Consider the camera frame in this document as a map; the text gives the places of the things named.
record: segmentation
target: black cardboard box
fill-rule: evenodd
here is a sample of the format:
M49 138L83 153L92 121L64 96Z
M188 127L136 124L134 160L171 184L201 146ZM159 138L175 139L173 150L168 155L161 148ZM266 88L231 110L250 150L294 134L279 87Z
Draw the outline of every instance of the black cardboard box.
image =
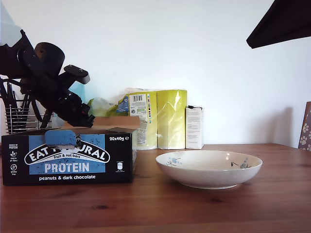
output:
M138 126L138 117L103 117L92 128L4 135L3 185L132 182Z

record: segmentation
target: small white carton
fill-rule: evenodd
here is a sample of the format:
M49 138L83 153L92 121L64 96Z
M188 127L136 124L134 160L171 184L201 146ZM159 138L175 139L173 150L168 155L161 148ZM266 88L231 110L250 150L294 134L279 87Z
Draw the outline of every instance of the small white carton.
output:
M203 142L203 108L186 108L186 148L201 149Z

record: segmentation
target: black umbrella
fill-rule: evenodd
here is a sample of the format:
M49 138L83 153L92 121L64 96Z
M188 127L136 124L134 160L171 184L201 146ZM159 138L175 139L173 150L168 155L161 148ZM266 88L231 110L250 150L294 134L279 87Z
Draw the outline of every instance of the black umbrella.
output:
M275 0L246 40L258 48L311 36L311 0Z

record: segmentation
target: metal utensil holder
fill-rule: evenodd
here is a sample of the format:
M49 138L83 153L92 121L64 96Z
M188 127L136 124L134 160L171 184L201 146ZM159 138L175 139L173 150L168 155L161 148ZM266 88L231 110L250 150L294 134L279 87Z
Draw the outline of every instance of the metal utensil holder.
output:
M35 114L29 114L30 108L10 108L5 109L6 113L6 132L8 134L40 130L41 122L39 122ZM45 129L52 128L52 121L49 121Z

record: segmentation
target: yellow packaging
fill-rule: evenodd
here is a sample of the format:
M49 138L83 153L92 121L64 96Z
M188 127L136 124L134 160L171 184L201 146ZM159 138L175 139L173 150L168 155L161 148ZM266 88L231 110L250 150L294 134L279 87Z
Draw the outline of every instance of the yellow packaging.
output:
M157 145L160 149L186 147L186 90L157 91Z
M156 91L139 91L126 94L117 105L107 110L106 116L139 116L137 149L157 148Z

